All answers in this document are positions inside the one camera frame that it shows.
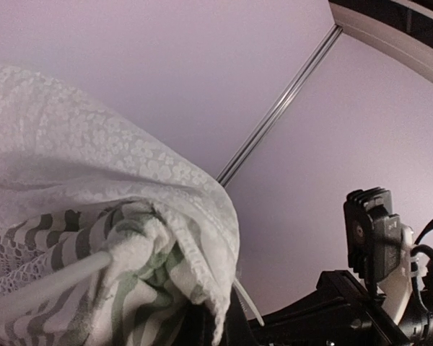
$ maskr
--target folded cloth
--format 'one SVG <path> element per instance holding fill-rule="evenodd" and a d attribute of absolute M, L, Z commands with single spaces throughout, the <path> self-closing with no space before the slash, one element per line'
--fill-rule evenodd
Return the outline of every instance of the folded cloth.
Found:
<path fill-rule="evenodd" d="M 219 343 L 239 251 L 223 188 L 80 90 L 0 64 L 0 297 L 100 250 L 108 268 L 0 345 L 170 345 L 189 302 Z"/>

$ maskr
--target mesh laundry bag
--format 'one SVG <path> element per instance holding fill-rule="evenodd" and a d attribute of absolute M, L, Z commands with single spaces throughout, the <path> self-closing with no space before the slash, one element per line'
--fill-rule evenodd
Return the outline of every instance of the mesh laundry bag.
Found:
<path fill-rule="evenodd" d="M 171 345 L 189 302 L 208 306 L 216 345 L 238 249 L 209 175 L 78 89 L 0 65 L 0 297 L 113 258 L 0 325 L 0 345 Z"/>

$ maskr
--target black device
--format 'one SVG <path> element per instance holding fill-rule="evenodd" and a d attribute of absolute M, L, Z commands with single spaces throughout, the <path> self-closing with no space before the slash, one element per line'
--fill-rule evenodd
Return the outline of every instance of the black device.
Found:
<path fill-rule="evenodd" d="M 414 258 L 420 252 L 430 257 L 426 287 L 419 290 L 414 260 L 413 294 L 396 325 L 382 308 L 385 295 L 377 292 L 377 284 L 401 260 L 402 224 L 393 214 L 390 191 L 353 191 L 346 197 L 344 214 L 349 267 L 364 279 L 365 288 L 347 270 L 322 272 L 316 291 L 264 316 L 264 327 L 246 321 L 233 291 L 220 346 L 433 346 L 433 249 L 420 244 L 433 229 L 433 220 L 411 250 Z M 192 307 L 174 345 L 209 346 L 211 321 L 204 307 Z"/>

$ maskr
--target white rod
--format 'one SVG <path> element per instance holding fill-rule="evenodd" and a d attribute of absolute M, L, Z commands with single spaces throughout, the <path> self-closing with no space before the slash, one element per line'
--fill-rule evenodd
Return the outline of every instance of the white rod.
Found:
<path fill-rule="evenodd" d="M 61 295 L 83 279 L 107 267 L 112 260 L 109 253 L 97 252 L 0 297 L 0 326 L 24 316 L 45 301 Z"/>
<path fill-rule="evenodd" d="M 407 7 L 408 9 L 412 9 L 415 12 L 423 14 L 425 17 L 433 19 L 433 11 L 431 9 L 427 9 L 426 7 L 416 4 L 413 1 L 410 0 L 391 0 L 391 1 L 400 4 L 401 6 Z"/>

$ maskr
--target gray striped fabric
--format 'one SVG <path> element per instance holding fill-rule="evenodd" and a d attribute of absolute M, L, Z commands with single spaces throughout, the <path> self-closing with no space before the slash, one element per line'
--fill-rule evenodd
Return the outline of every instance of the gray striped fabric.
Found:
<path fill-rule="evenodd" d="M 100 250 L 109 267 L 0 345 L 169 345 L 189 302 L 218 344 L 239 253 L 224 189 L 84 92 L 0 64 L 0 297 Z"/>

